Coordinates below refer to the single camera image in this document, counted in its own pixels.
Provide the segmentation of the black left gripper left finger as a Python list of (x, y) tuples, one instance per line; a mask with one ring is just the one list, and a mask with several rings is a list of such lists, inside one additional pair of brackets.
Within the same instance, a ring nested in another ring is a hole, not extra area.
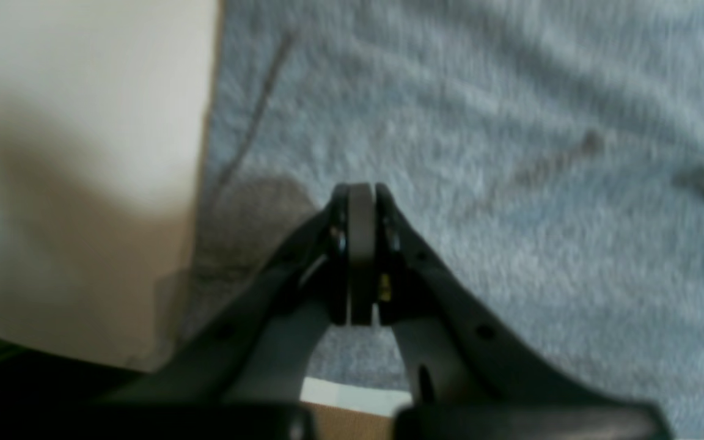
[(336, 186), (165, 367), (88, 406), (89, 425), (114, 438), (318, 438), (299, 398), (319, 340), (349, 317), (350, 193)]

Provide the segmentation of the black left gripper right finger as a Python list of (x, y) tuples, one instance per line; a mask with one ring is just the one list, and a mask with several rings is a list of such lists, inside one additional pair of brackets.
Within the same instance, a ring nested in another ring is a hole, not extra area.
[(553, 367), (464, 288), (387, 187), (350, 186), (350, 323), (394, 333), (412, 406), (394, 439), (671, 439), (656, 407)]

